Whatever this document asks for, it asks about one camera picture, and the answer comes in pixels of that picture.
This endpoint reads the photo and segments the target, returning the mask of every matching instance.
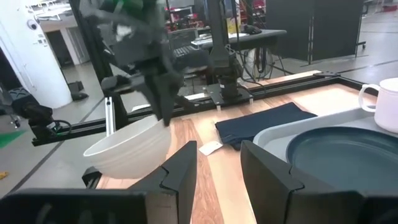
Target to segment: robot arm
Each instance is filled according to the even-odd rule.
[[[137,73],[129,78],[131,88],[147,98],[156,117],[168,126],[176,98],[177,103],[187,102],[177,96],[186,66],[170,49],[164,9],[161,0],[80,1],[81,14],[101,31],[103,42],[112,46],[116,63],[135,66]],[[196,52],[198,60],[208,62],[207,52],[201,53]]]

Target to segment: white bowl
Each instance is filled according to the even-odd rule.
[[[152,115],[103,138],[83,156],[106,176],[137,179],[165,161],[170,143],[170,127]]]

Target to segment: desk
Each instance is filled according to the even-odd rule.
[[[237,36],[237,34],[228,34],[228,39],[232,40],[233,38],[236,38],[236,36]],[[240,38],[243,38],[245,36],[249,36],[249,34],[239,33],[239,40],[240,40]],[[201,47],[204,45],[213,44],[213,40],[211,39],[211,37],[206,37],[206,39],[204,39],[204,40],[194,40],[191,42],[191,44],[193,44],[197,47]]]
[[[210,34],[211,33],[211,29],[210,29],[210,27],[201,27],[201,28],[198,28],[197,29],[198,30],[198,35],[201,35],[201,34]]]
[[[277,37],[286,34],[286,30],[261,30],[261,34],[239,36],[239,46],[241,50],[255,49],[256,47],[264,47],[267,45],[276,45]],[[200,47],[202,49],[211,49],[213,47],[213,42],[211,39],[207,42],[195,41],[191,42],[194,47]],[[236,37],[229,38],[229,44],[231,48],[236,50]]]
[[[311,71],[266,80],[263,84],[282,82],[312,75]],[[367,103],[375,103],[376,97],[366,95]],[[215,123],[258,111],[267,110],[289,102],[319,116],[358,107],[358,91],[340,84],[333,84],[282,96],[256,100],[253,105],[205,111],[174,118],[171,122],[172,145],[167,157],[173,155],[189,140],[196,140],[198,147],[210,141],[219,141]],[[198,152],[197,186],[192,210],[192,224],[252,224],[256,223],[248,194],[243,182],[240,153],[230,146],[223,146],[209,156]],[[102,177],[98,189],[125,189],[137,180],[115,180]]]

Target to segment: wall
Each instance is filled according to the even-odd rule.
[[[34,19],[33,14],[21,0],[0,7],[0,47],[22,86],[40,104],[59,108],[72,101],[69,88],[43,30],[40,26],[29,29],[29,19]]]

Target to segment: metal bracket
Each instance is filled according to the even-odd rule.
[[[325,71],[325,72],[315,73],[313,75],[318,77],[339,77],[340,73]]]
[[[218,111],[221,111],[222,106],[231,106],[240,103],[250,102],[252,103],[253,95],[247,92],[245,89],[238,88],[238,96],[235,98],[223,98],[221,95],[220,84],[212,84],[207,86],[207,92],[213,100]]]
[[[105,98],[105,124],[106,136],[110,136],[115,131],[114,107],[112,97]]]
[[[101,176],[102,173],[100,171],[94,167],[90,167],[85,171],[81,179],[83,179],[87,189],[95,189],[100,181]]]

